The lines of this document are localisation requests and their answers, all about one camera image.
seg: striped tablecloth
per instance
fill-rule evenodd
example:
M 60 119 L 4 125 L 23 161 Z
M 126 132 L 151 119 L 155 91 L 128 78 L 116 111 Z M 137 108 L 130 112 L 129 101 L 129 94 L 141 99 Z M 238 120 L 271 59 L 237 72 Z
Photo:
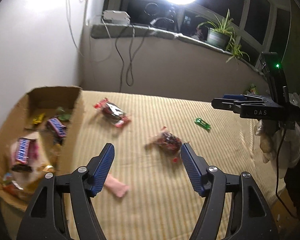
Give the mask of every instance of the striped tablecloth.
M 120 130 L 102 116 L 95 116 L 93 105 L 107 97 L 132 119 Z M 96 215 L 108 240 L 186 240 L 189 239 L 204 199 L 193 191 L 182 163 L 156 147 L 145 148 L 148 138 L 163 126 L 190 142 L 194 151 L 208 164 L 223 172 L 249 171 L 267 202 L 275 201 L 275 174 L 270 164 L 262 163 L 259 138 L 254 136 L 255 120 L 241 119 L 231 111 L 215 110 L 210 103 L 109 92 L 84 91 L 85 115 L 69 172 L 86 165 L 107 142 L 115 147 L 110 173 L 130 186 L 122 199 L 103 189 L 92 199 Z M 201 117 L 211 131 L 194 124 Z M 226 233 L 231 195 L 226 194 L 218 239 Z M 15 239 L 21 212 L 1 203 L 8 231 Z M 67 206 L 71 237 L 79 239 Z

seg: white glove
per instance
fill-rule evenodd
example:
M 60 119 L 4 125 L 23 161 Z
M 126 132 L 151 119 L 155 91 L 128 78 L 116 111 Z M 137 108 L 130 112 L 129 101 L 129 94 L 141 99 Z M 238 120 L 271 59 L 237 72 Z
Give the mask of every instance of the white glove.
M 278 128 L 278 122 L 260 120 L 254 127 L 254 133 L 260 136 L 260 149 L 263 151 L 264 163 L 271 162 L 276 172 L 276 157 L 282 140 L 283 129 Z M 288 168 L 297 165 L 300 159 L 300 127 L 296 124 L 295 130 L 287 130 L 279 155 L 279 178 L 282 179 Z

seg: window sill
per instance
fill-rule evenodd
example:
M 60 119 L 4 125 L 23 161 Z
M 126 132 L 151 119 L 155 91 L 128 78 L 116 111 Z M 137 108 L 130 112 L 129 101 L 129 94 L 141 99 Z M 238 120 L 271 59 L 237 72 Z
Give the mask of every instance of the window sill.
M 119 24 L 111 24 L 106 23 L 106 26 L 108 27 L 109 33 L 111 37 L 118 37 L 120 32 L 127 27 L 126 25 L 119 25 Z M 143 27 L 134 25 L 135 28 L 135 37 L 156 37 L 166 40 L 179 40 L 185 43 L 193 44 L 196 46 L 204 47 L 225 55 L 229 55 L 229 57 L 232 55 L 229 51 L 224 51 L 223 49 L 217 48 L 215 46 L 212 46 L 208 43 L 205 43 L 204 41 L 199 41 L 193 38 L 190 38 L 188 36 L 184 36 L 181 33 L 173 33 L 168 32 L 165 30 L 157 29 L 157 28 L 149 28 L 149 27 Z M 132 37 L 132 26 L 129 25 L 128 28 L 125 30 L 124 33 L 121 34 L 121 37 Z M 106 28 L 103 24 L 94 24 L 91 29 L 91 37 L 94 39 L 108 39 L 108 33 L 106 31 Z M 250 67 L 253 71 L 258 73 L 259 75 L 264 77 L 264 74 L 257 70 L 253 65 L 246 62 L 244 59 L 239 59 L 243 63 L 245 63 L 248 67 Z

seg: black cable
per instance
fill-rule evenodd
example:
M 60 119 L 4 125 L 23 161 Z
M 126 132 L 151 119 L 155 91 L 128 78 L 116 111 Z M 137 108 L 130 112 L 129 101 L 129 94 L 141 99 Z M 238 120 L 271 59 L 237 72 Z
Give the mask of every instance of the black cable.
M 122 68 L 121 68 L 121 73 L 120 73 L 120 86 L 119 86 L 119 92 L 121 93 L 121 90 L 122 90 L 122 76 L 123 76 L 123 70 L 124 70 L 124 60 L 123 60 L 123 57 L 121 56 L 119 50 L 118 50 L 118 47 L 117 47 L 117 43 L 118 43 L 118 40 L 119 38 L 121 37 L 121 35 L 125 32 L 125 30 L 129 27 L 129 25 L 127 25 L 124 29 L 122 29 L 122 31 L 119 33 L 118 37 L 115 39 L 115 42 L 114 42 L 114 46 L 115 46 L 115 49 L 117 50 L 121 60 L 122 60 Z
M 130 47 L 129 47 L 130 64 L 129 64 L 129 67 L 128 67 L 127 72 L 126 72 L 126 83 L 127 83 L 127 85 L 128 85 L 129 87 L 132 87 L 133 84 L 134 84 L 134 78 L 133 78 L 133 72 L 132 72 L 132 62 L 133 62 L 133 60 L 134 60 L 134 57 L 135 57 L 136 54 L 138 53 L 138 51 L 141 49 L 141 47 L 142 47 L 142 45 L 143 45 L 143 43 L 144 43 L 144 41 L 145 41 L 145 38 L 146 38 L 148 32 L 149 32 L 149 30 L 147 30 L 147 31 L 145 32 L 145 34 L 143 35 L 142 41 L 141 41 L 140 45 L 138 46 L 138 48 L 137 48 L 137 49 L 135 50 L 135 52 L 133 53 L 132 57 L 131 57 L 131 49 L 132 49 L 132 43 L 133 43 L 133 40 L 132 40 L 131 43 L 130 43 Z M 129 82 L 128 82 L 129 71 L 130 71 L 130 75 L 131 75 L 131 83 L 130 83 L 130 84 L 129 84 Z
M 279 144 L 279 148 L 278 148 L 278 152 L 277 152 L 277 157 L 276 157 L 276 168 L 277 168 L 277 184 L 276 184 L 276 187 L 275 187 L 275 195 L 277 196 L 278 200 L 281 202 L 281 204 L 284 206 L 284 208 L 287 210 L 287 212 L 289 213 L 290 216 L 292 216 L 293 218 L 295 219 L 298 219 L 296 216 L 294 216 L 290 210 L 287 208 L 287 206 L 285 205 L 285 203 L 282 201 L 282 199 L 279 197 L 278 195 L 278 187 L 279 187 L 279 153 L 280 153 L 280 149 L 281 149 L 281 146 L 283 144 L 283 141 L 284 141 L 284 137 L 286 136 L 286 132 L 287 132 L 287 129 L 285 128 L 283 130 L 283 135 L 282 135 L 282 139 L 281 139 L 281 142 Z
M 133 84 L 134 84 L 134 78 L 133 78 L 133 72 L 132 72 L 132 57 L 131 57 L 131 49 L 132 49 L 132 44 L 133 44 L 133 39 L 134 39 L 134 33 L 135 33 L 135 29 L 134 29 L 134 25 L 132 25 L 132 38 L 131 38 L 131 42 L 130 42 L 130 46 L 129 46 L 129 59 L 130 59 L 130 64 L 129 64 L 129 67 L 127 69 L 127 72 L 126 72 L 126 84 L 129 86 L 129 87 L 132 87 Z M 129 71 L 130 71 L 130 75 L 131 75 L 131 83 L 129 84 L 128 82 L 128 75 L 129 75 Z
M 117 43 L 118 43 L 118 40 L 119 38 L 122 36 L 122 34 L 125 32 L 125 30 L 129 27 L 129 25 L 127 25 L 124 29 L 122 29 L 122 31 L 119 33 L 119 35 L 117 36 L 117 38 L 115 39 L 115 42 L 114 42 L 114 45 L 115 45 L 115 49 L 117 50 L 121 60 L 122 60 L 122 68 L 121 68 L 121 73 L 120 73 L 120 86 L 119 86 L 119 92 L 121 93 L 122 91 L 122 77 L 123 77 L 123 71 L 124 71 L 124 60 L 123 60 L 123 57 L 121 55 L 121 53 L 119 52 L 118 50 L 118 47 L 117 47 Z M 137 52 L 141 49 L 141 46 L 143 45 L 144 41 L 145 41 L 145 38 L 146 38 L 146 35 L 148 34 L 149 30 L 147 30 L 145 32 L 145 34 L 143 35 L 142 37 L 142 41 L 140 43 L 140 45 L 138 46 L 138 48 L 135 50 L 135 52 L 133 53 L 133 55 L 131 56 L 131 50 L 132 50 L 132 44 L 133 44 L 133 39 L 134 37 L 131 38 L 131 42 L 130 42 L 130 46 L 129 46 L 129 58 L 130 58 L 130 64 L 129 64 L 129 67 L 127 69 L 127 72 L 126 72 L 126 83 L 129 87 L 133 86 L 134 84 L 134 77 L 133 77 L 133 71 L 132 71 L 132 62 L 134 60 L 134 57 L 136 56 Z M 129 72 L 130 72 L 130 75 L 131 75 L 131 83 L 129 83 L 128 81 L 128 75 L 129 75 Z

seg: gray wall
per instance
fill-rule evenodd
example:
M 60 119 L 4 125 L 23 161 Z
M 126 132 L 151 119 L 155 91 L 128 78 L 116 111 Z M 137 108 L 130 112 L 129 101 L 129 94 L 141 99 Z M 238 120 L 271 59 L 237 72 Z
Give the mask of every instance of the gray wall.
M 142 38 L 135 38 L 132 52 Z M 121 59 L 114 47 L 115 39 L 90 39 L 92 60 L 86 58 L 86 90 L 118 91 Z M 241 94 L 251 83 L 265 94 L 267 84 L 243 62 L 228 55 L 178 40 L 146 38 L 133 61 L 135 83 L 125 83 L 129 65 L 130 38 L 120 38 L 118 49 L 125 61 L 122 92 L 171 98 L 211 101 L 225 93 Z
M 294 0 L 291 0 L 290 34 L 282 66 L 289 92 L 300 94 L 300 9 Z

